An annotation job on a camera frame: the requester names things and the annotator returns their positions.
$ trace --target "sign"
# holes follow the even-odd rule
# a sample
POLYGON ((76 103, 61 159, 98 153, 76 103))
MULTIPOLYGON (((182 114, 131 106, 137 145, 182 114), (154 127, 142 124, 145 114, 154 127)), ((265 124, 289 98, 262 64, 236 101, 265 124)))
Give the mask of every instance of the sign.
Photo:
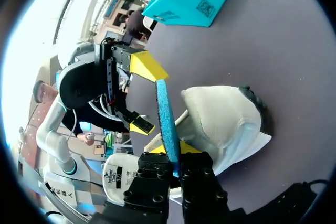
POLYGON ((46 172, 44 175, 44 181, 48 182, 52 191, 54 191, 62 200, 75 209, 77 208, 75 187, 70 178, 46 172))
POLYGON ((115 165, 108 165, 108 169, 104 170, 104 181, 109 187, 120 189, 122 178, 122 167, 115 165))

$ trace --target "man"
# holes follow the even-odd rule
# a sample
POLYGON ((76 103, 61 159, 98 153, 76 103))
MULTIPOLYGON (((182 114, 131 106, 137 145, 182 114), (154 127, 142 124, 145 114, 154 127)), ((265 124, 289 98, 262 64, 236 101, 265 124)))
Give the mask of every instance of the man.
MULTIPOLYGON (((146 39, 149 39, 151 32, 143 25, 144 16, 142 15, 143 8, 138 10, 129 10, 127 14, 120 16, 119 21, 126 23, 126 31, 133 37, 137 37, 138 34, 143 34, 146 39)), ((151 29, 153 30, 157 21, 154 20, 151 29)))
MULTIPOLYGON (((37 103, 53 102, 57 95, 58 91, 56 89, 41 80, 37 81, 34 85, 33 97, 37 103)), ((100 104, 95 105, 97 108, 102 110, 100 104)), ((95 110, 93 110, 93 108, 88 103, 82 108, 75 109, 75 112, 77 116, 77 123, 73 133, 78 139, 84 141, 87 145, 92 145, 94 143, 94 139, 88 138, 88 135, 92 135, 92 133, 85 134, 80 128, 79 122, 92 123, 93 125, 106 129, 108 131, 129 134, 129 131, 124 127, 124 124, 122 122, 105 118, 104 116, 98 114, 95 110)), ((70 131, 72 130, 75 123, 75 116, 72 110, 67 110, 62 120, 62 123, 70 131)))

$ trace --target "black cable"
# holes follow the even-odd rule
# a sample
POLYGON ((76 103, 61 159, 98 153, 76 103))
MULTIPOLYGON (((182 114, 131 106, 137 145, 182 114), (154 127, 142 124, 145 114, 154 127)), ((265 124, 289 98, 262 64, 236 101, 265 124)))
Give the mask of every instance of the black cable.
POLYGON ((56 211, 49 211, 49 212, 46 212, 45 216, 46 218, 48 218, 49 215, 62 215, 60 212, 56 212, 56 211))
POLYGON ((327 181, 325 179, 316 179, 316 180, 313 180, 313 181, 311 181, 311 182, 308 183, 309 186, 316 185, 316 184, 325 184, 325 185, 328 185, 329 181, 327 181))

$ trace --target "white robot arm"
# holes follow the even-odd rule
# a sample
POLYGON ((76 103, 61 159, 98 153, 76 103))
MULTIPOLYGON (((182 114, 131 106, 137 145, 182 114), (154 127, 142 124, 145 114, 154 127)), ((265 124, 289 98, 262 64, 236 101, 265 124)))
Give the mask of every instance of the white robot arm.
POLYGON ((57 95, 46 118, 37 130, 36 142, 40 149, 56 159, 63 172, 72 175, 77 170, 76 162, 70 155, 67 139, 57 133, 66 111, 60 95, 57 95))

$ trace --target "screw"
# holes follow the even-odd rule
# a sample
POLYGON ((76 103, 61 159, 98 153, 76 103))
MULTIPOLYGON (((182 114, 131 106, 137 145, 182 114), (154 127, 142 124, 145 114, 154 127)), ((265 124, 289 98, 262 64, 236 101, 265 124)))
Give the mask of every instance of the screw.
POLYGON ((219 191, 219 192, 216 194, 216 198, 217 198, 217 199, 224 199, 224 198, 227 198, 227 192, 226 192, 226 191, 219 191))
POLYGON ((161 203, 163 202, 163 197, 161 195, 156 195, 153 197, 154 203, 161 203))
POLYGON ((211 169, 205 169, 204 173, 206 175, 210 175, 212 173, 212 170, 211 169))
POLYGON ((167 172, 165 170, 160 170, 156 174, 157 174, 159 179, 163 179, 164 176, 167 174, 167 172))
POLYGON ((124 197, 127 199, 127 198, 130 198, 132 196, 132 192, 131 191, 124 191, 124 197))
POLYGON ((184 199, 184 201, 186 202, 186 203, 188 203, 188 204, 190 204, 191 202, 193 202, 193 198, 191 197, 191 198, 185 198, 184 199))
POLYGON ((144 172, 145 172, 144 169, 139 169, 139 170, 138 170, 138 175, 141 175, 141 174, 143 174, 144 172))

